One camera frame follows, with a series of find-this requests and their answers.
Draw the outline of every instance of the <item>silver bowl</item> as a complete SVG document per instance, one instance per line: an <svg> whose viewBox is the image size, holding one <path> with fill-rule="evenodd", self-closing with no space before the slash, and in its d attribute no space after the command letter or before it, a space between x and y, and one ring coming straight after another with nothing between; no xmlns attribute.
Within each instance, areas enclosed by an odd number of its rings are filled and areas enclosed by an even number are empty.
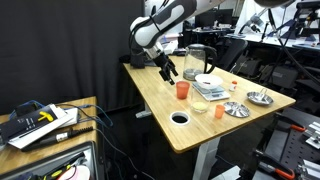
<svg viewBox="0 0 320 180"><path fill-rule="evenodd" d="M250 102L259 106L269 106L273 103L273 99L262 92L248 92L247 97Z"/></svg>
<svg viewBox="0 0 320 180"><path fill-rule="evenodd" d="M225 112L235 117L248 117L250 116L249 109L243 104L237 102L226 102L223 104Z"/></svg>

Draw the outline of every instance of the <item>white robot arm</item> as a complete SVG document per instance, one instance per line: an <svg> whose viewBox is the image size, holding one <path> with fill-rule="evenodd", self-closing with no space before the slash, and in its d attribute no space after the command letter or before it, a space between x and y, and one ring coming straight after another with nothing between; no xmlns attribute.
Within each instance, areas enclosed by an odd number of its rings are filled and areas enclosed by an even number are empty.
<svg viewBox="0 0 320 180"><path fill-rule="evenodd" d="M201 14L213 7L218 6L225 0L175 0L168 3L164 8L160 9L150 17L138 17L130 26L131 34L129 44L133 39L147 53L149 59L161 68L160 75L164 81L169 81L171 85L174 81L170 77L170 71L175 76L173 62L164 54L158 38L173 28L175 25L183 22L189 17Z"/></svg>

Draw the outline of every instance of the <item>orange cup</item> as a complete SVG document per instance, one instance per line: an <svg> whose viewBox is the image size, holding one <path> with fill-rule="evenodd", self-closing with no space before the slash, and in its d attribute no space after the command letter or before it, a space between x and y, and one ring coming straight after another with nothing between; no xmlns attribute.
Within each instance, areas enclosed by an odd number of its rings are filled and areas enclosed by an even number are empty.
<svg viewBox="0 0 320 180"><path fill-rule="evenodd" d="M225 107L221 104L216 105L216 111L214 113L214 117L221 119L224 114Z"/></svg>
<svg viewBox="0 0 320 180"><path fill-rule="evenodd" d="M187 81L178 81L176 83L176 87L177 87L177 98L186 99L188 96L190 83L188 83Z"/></svg>

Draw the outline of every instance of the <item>black curtain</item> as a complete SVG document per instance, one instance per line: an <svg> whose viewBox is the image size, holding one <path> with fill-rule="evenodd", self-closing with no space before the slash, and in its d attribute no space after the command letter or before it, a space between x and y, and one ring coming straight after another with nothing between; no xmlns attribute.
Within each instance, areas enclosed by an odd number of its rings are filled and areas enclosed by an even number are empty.
<svg viewBox="0 0 320 180"><path fill-rule="evenodd" d="M1 0L0 114L97 96L109 111L140 101L118 58L143 0Z"/></svg>

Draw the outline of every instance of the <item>table leg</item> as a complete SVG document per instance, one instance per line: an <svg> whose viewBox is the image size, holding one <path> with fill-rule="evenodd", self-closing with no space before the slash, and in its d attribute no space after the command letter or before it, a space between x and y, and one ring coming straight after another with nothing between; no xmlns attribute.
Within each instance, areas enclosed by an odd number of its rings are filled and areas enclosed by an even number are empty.
<svg viewBox="0 0 320 180"><path fill-rule="evenodd" d="M198 152L197 163L193 173L193 180L207 180L211 167L217 161L215 158L220 137L201 144Z"/></svg>
<svg viewBox="0 0 320 180"><path fill-rule="evenodd" d="M150 108L149 106L147 105L146 102L144 102L144 111L141 111L141 112L138 112L136 114L136 118L143 118L143 117L146 117L146 116L150 116L151 115L151 111L150 111Z"/></svg>

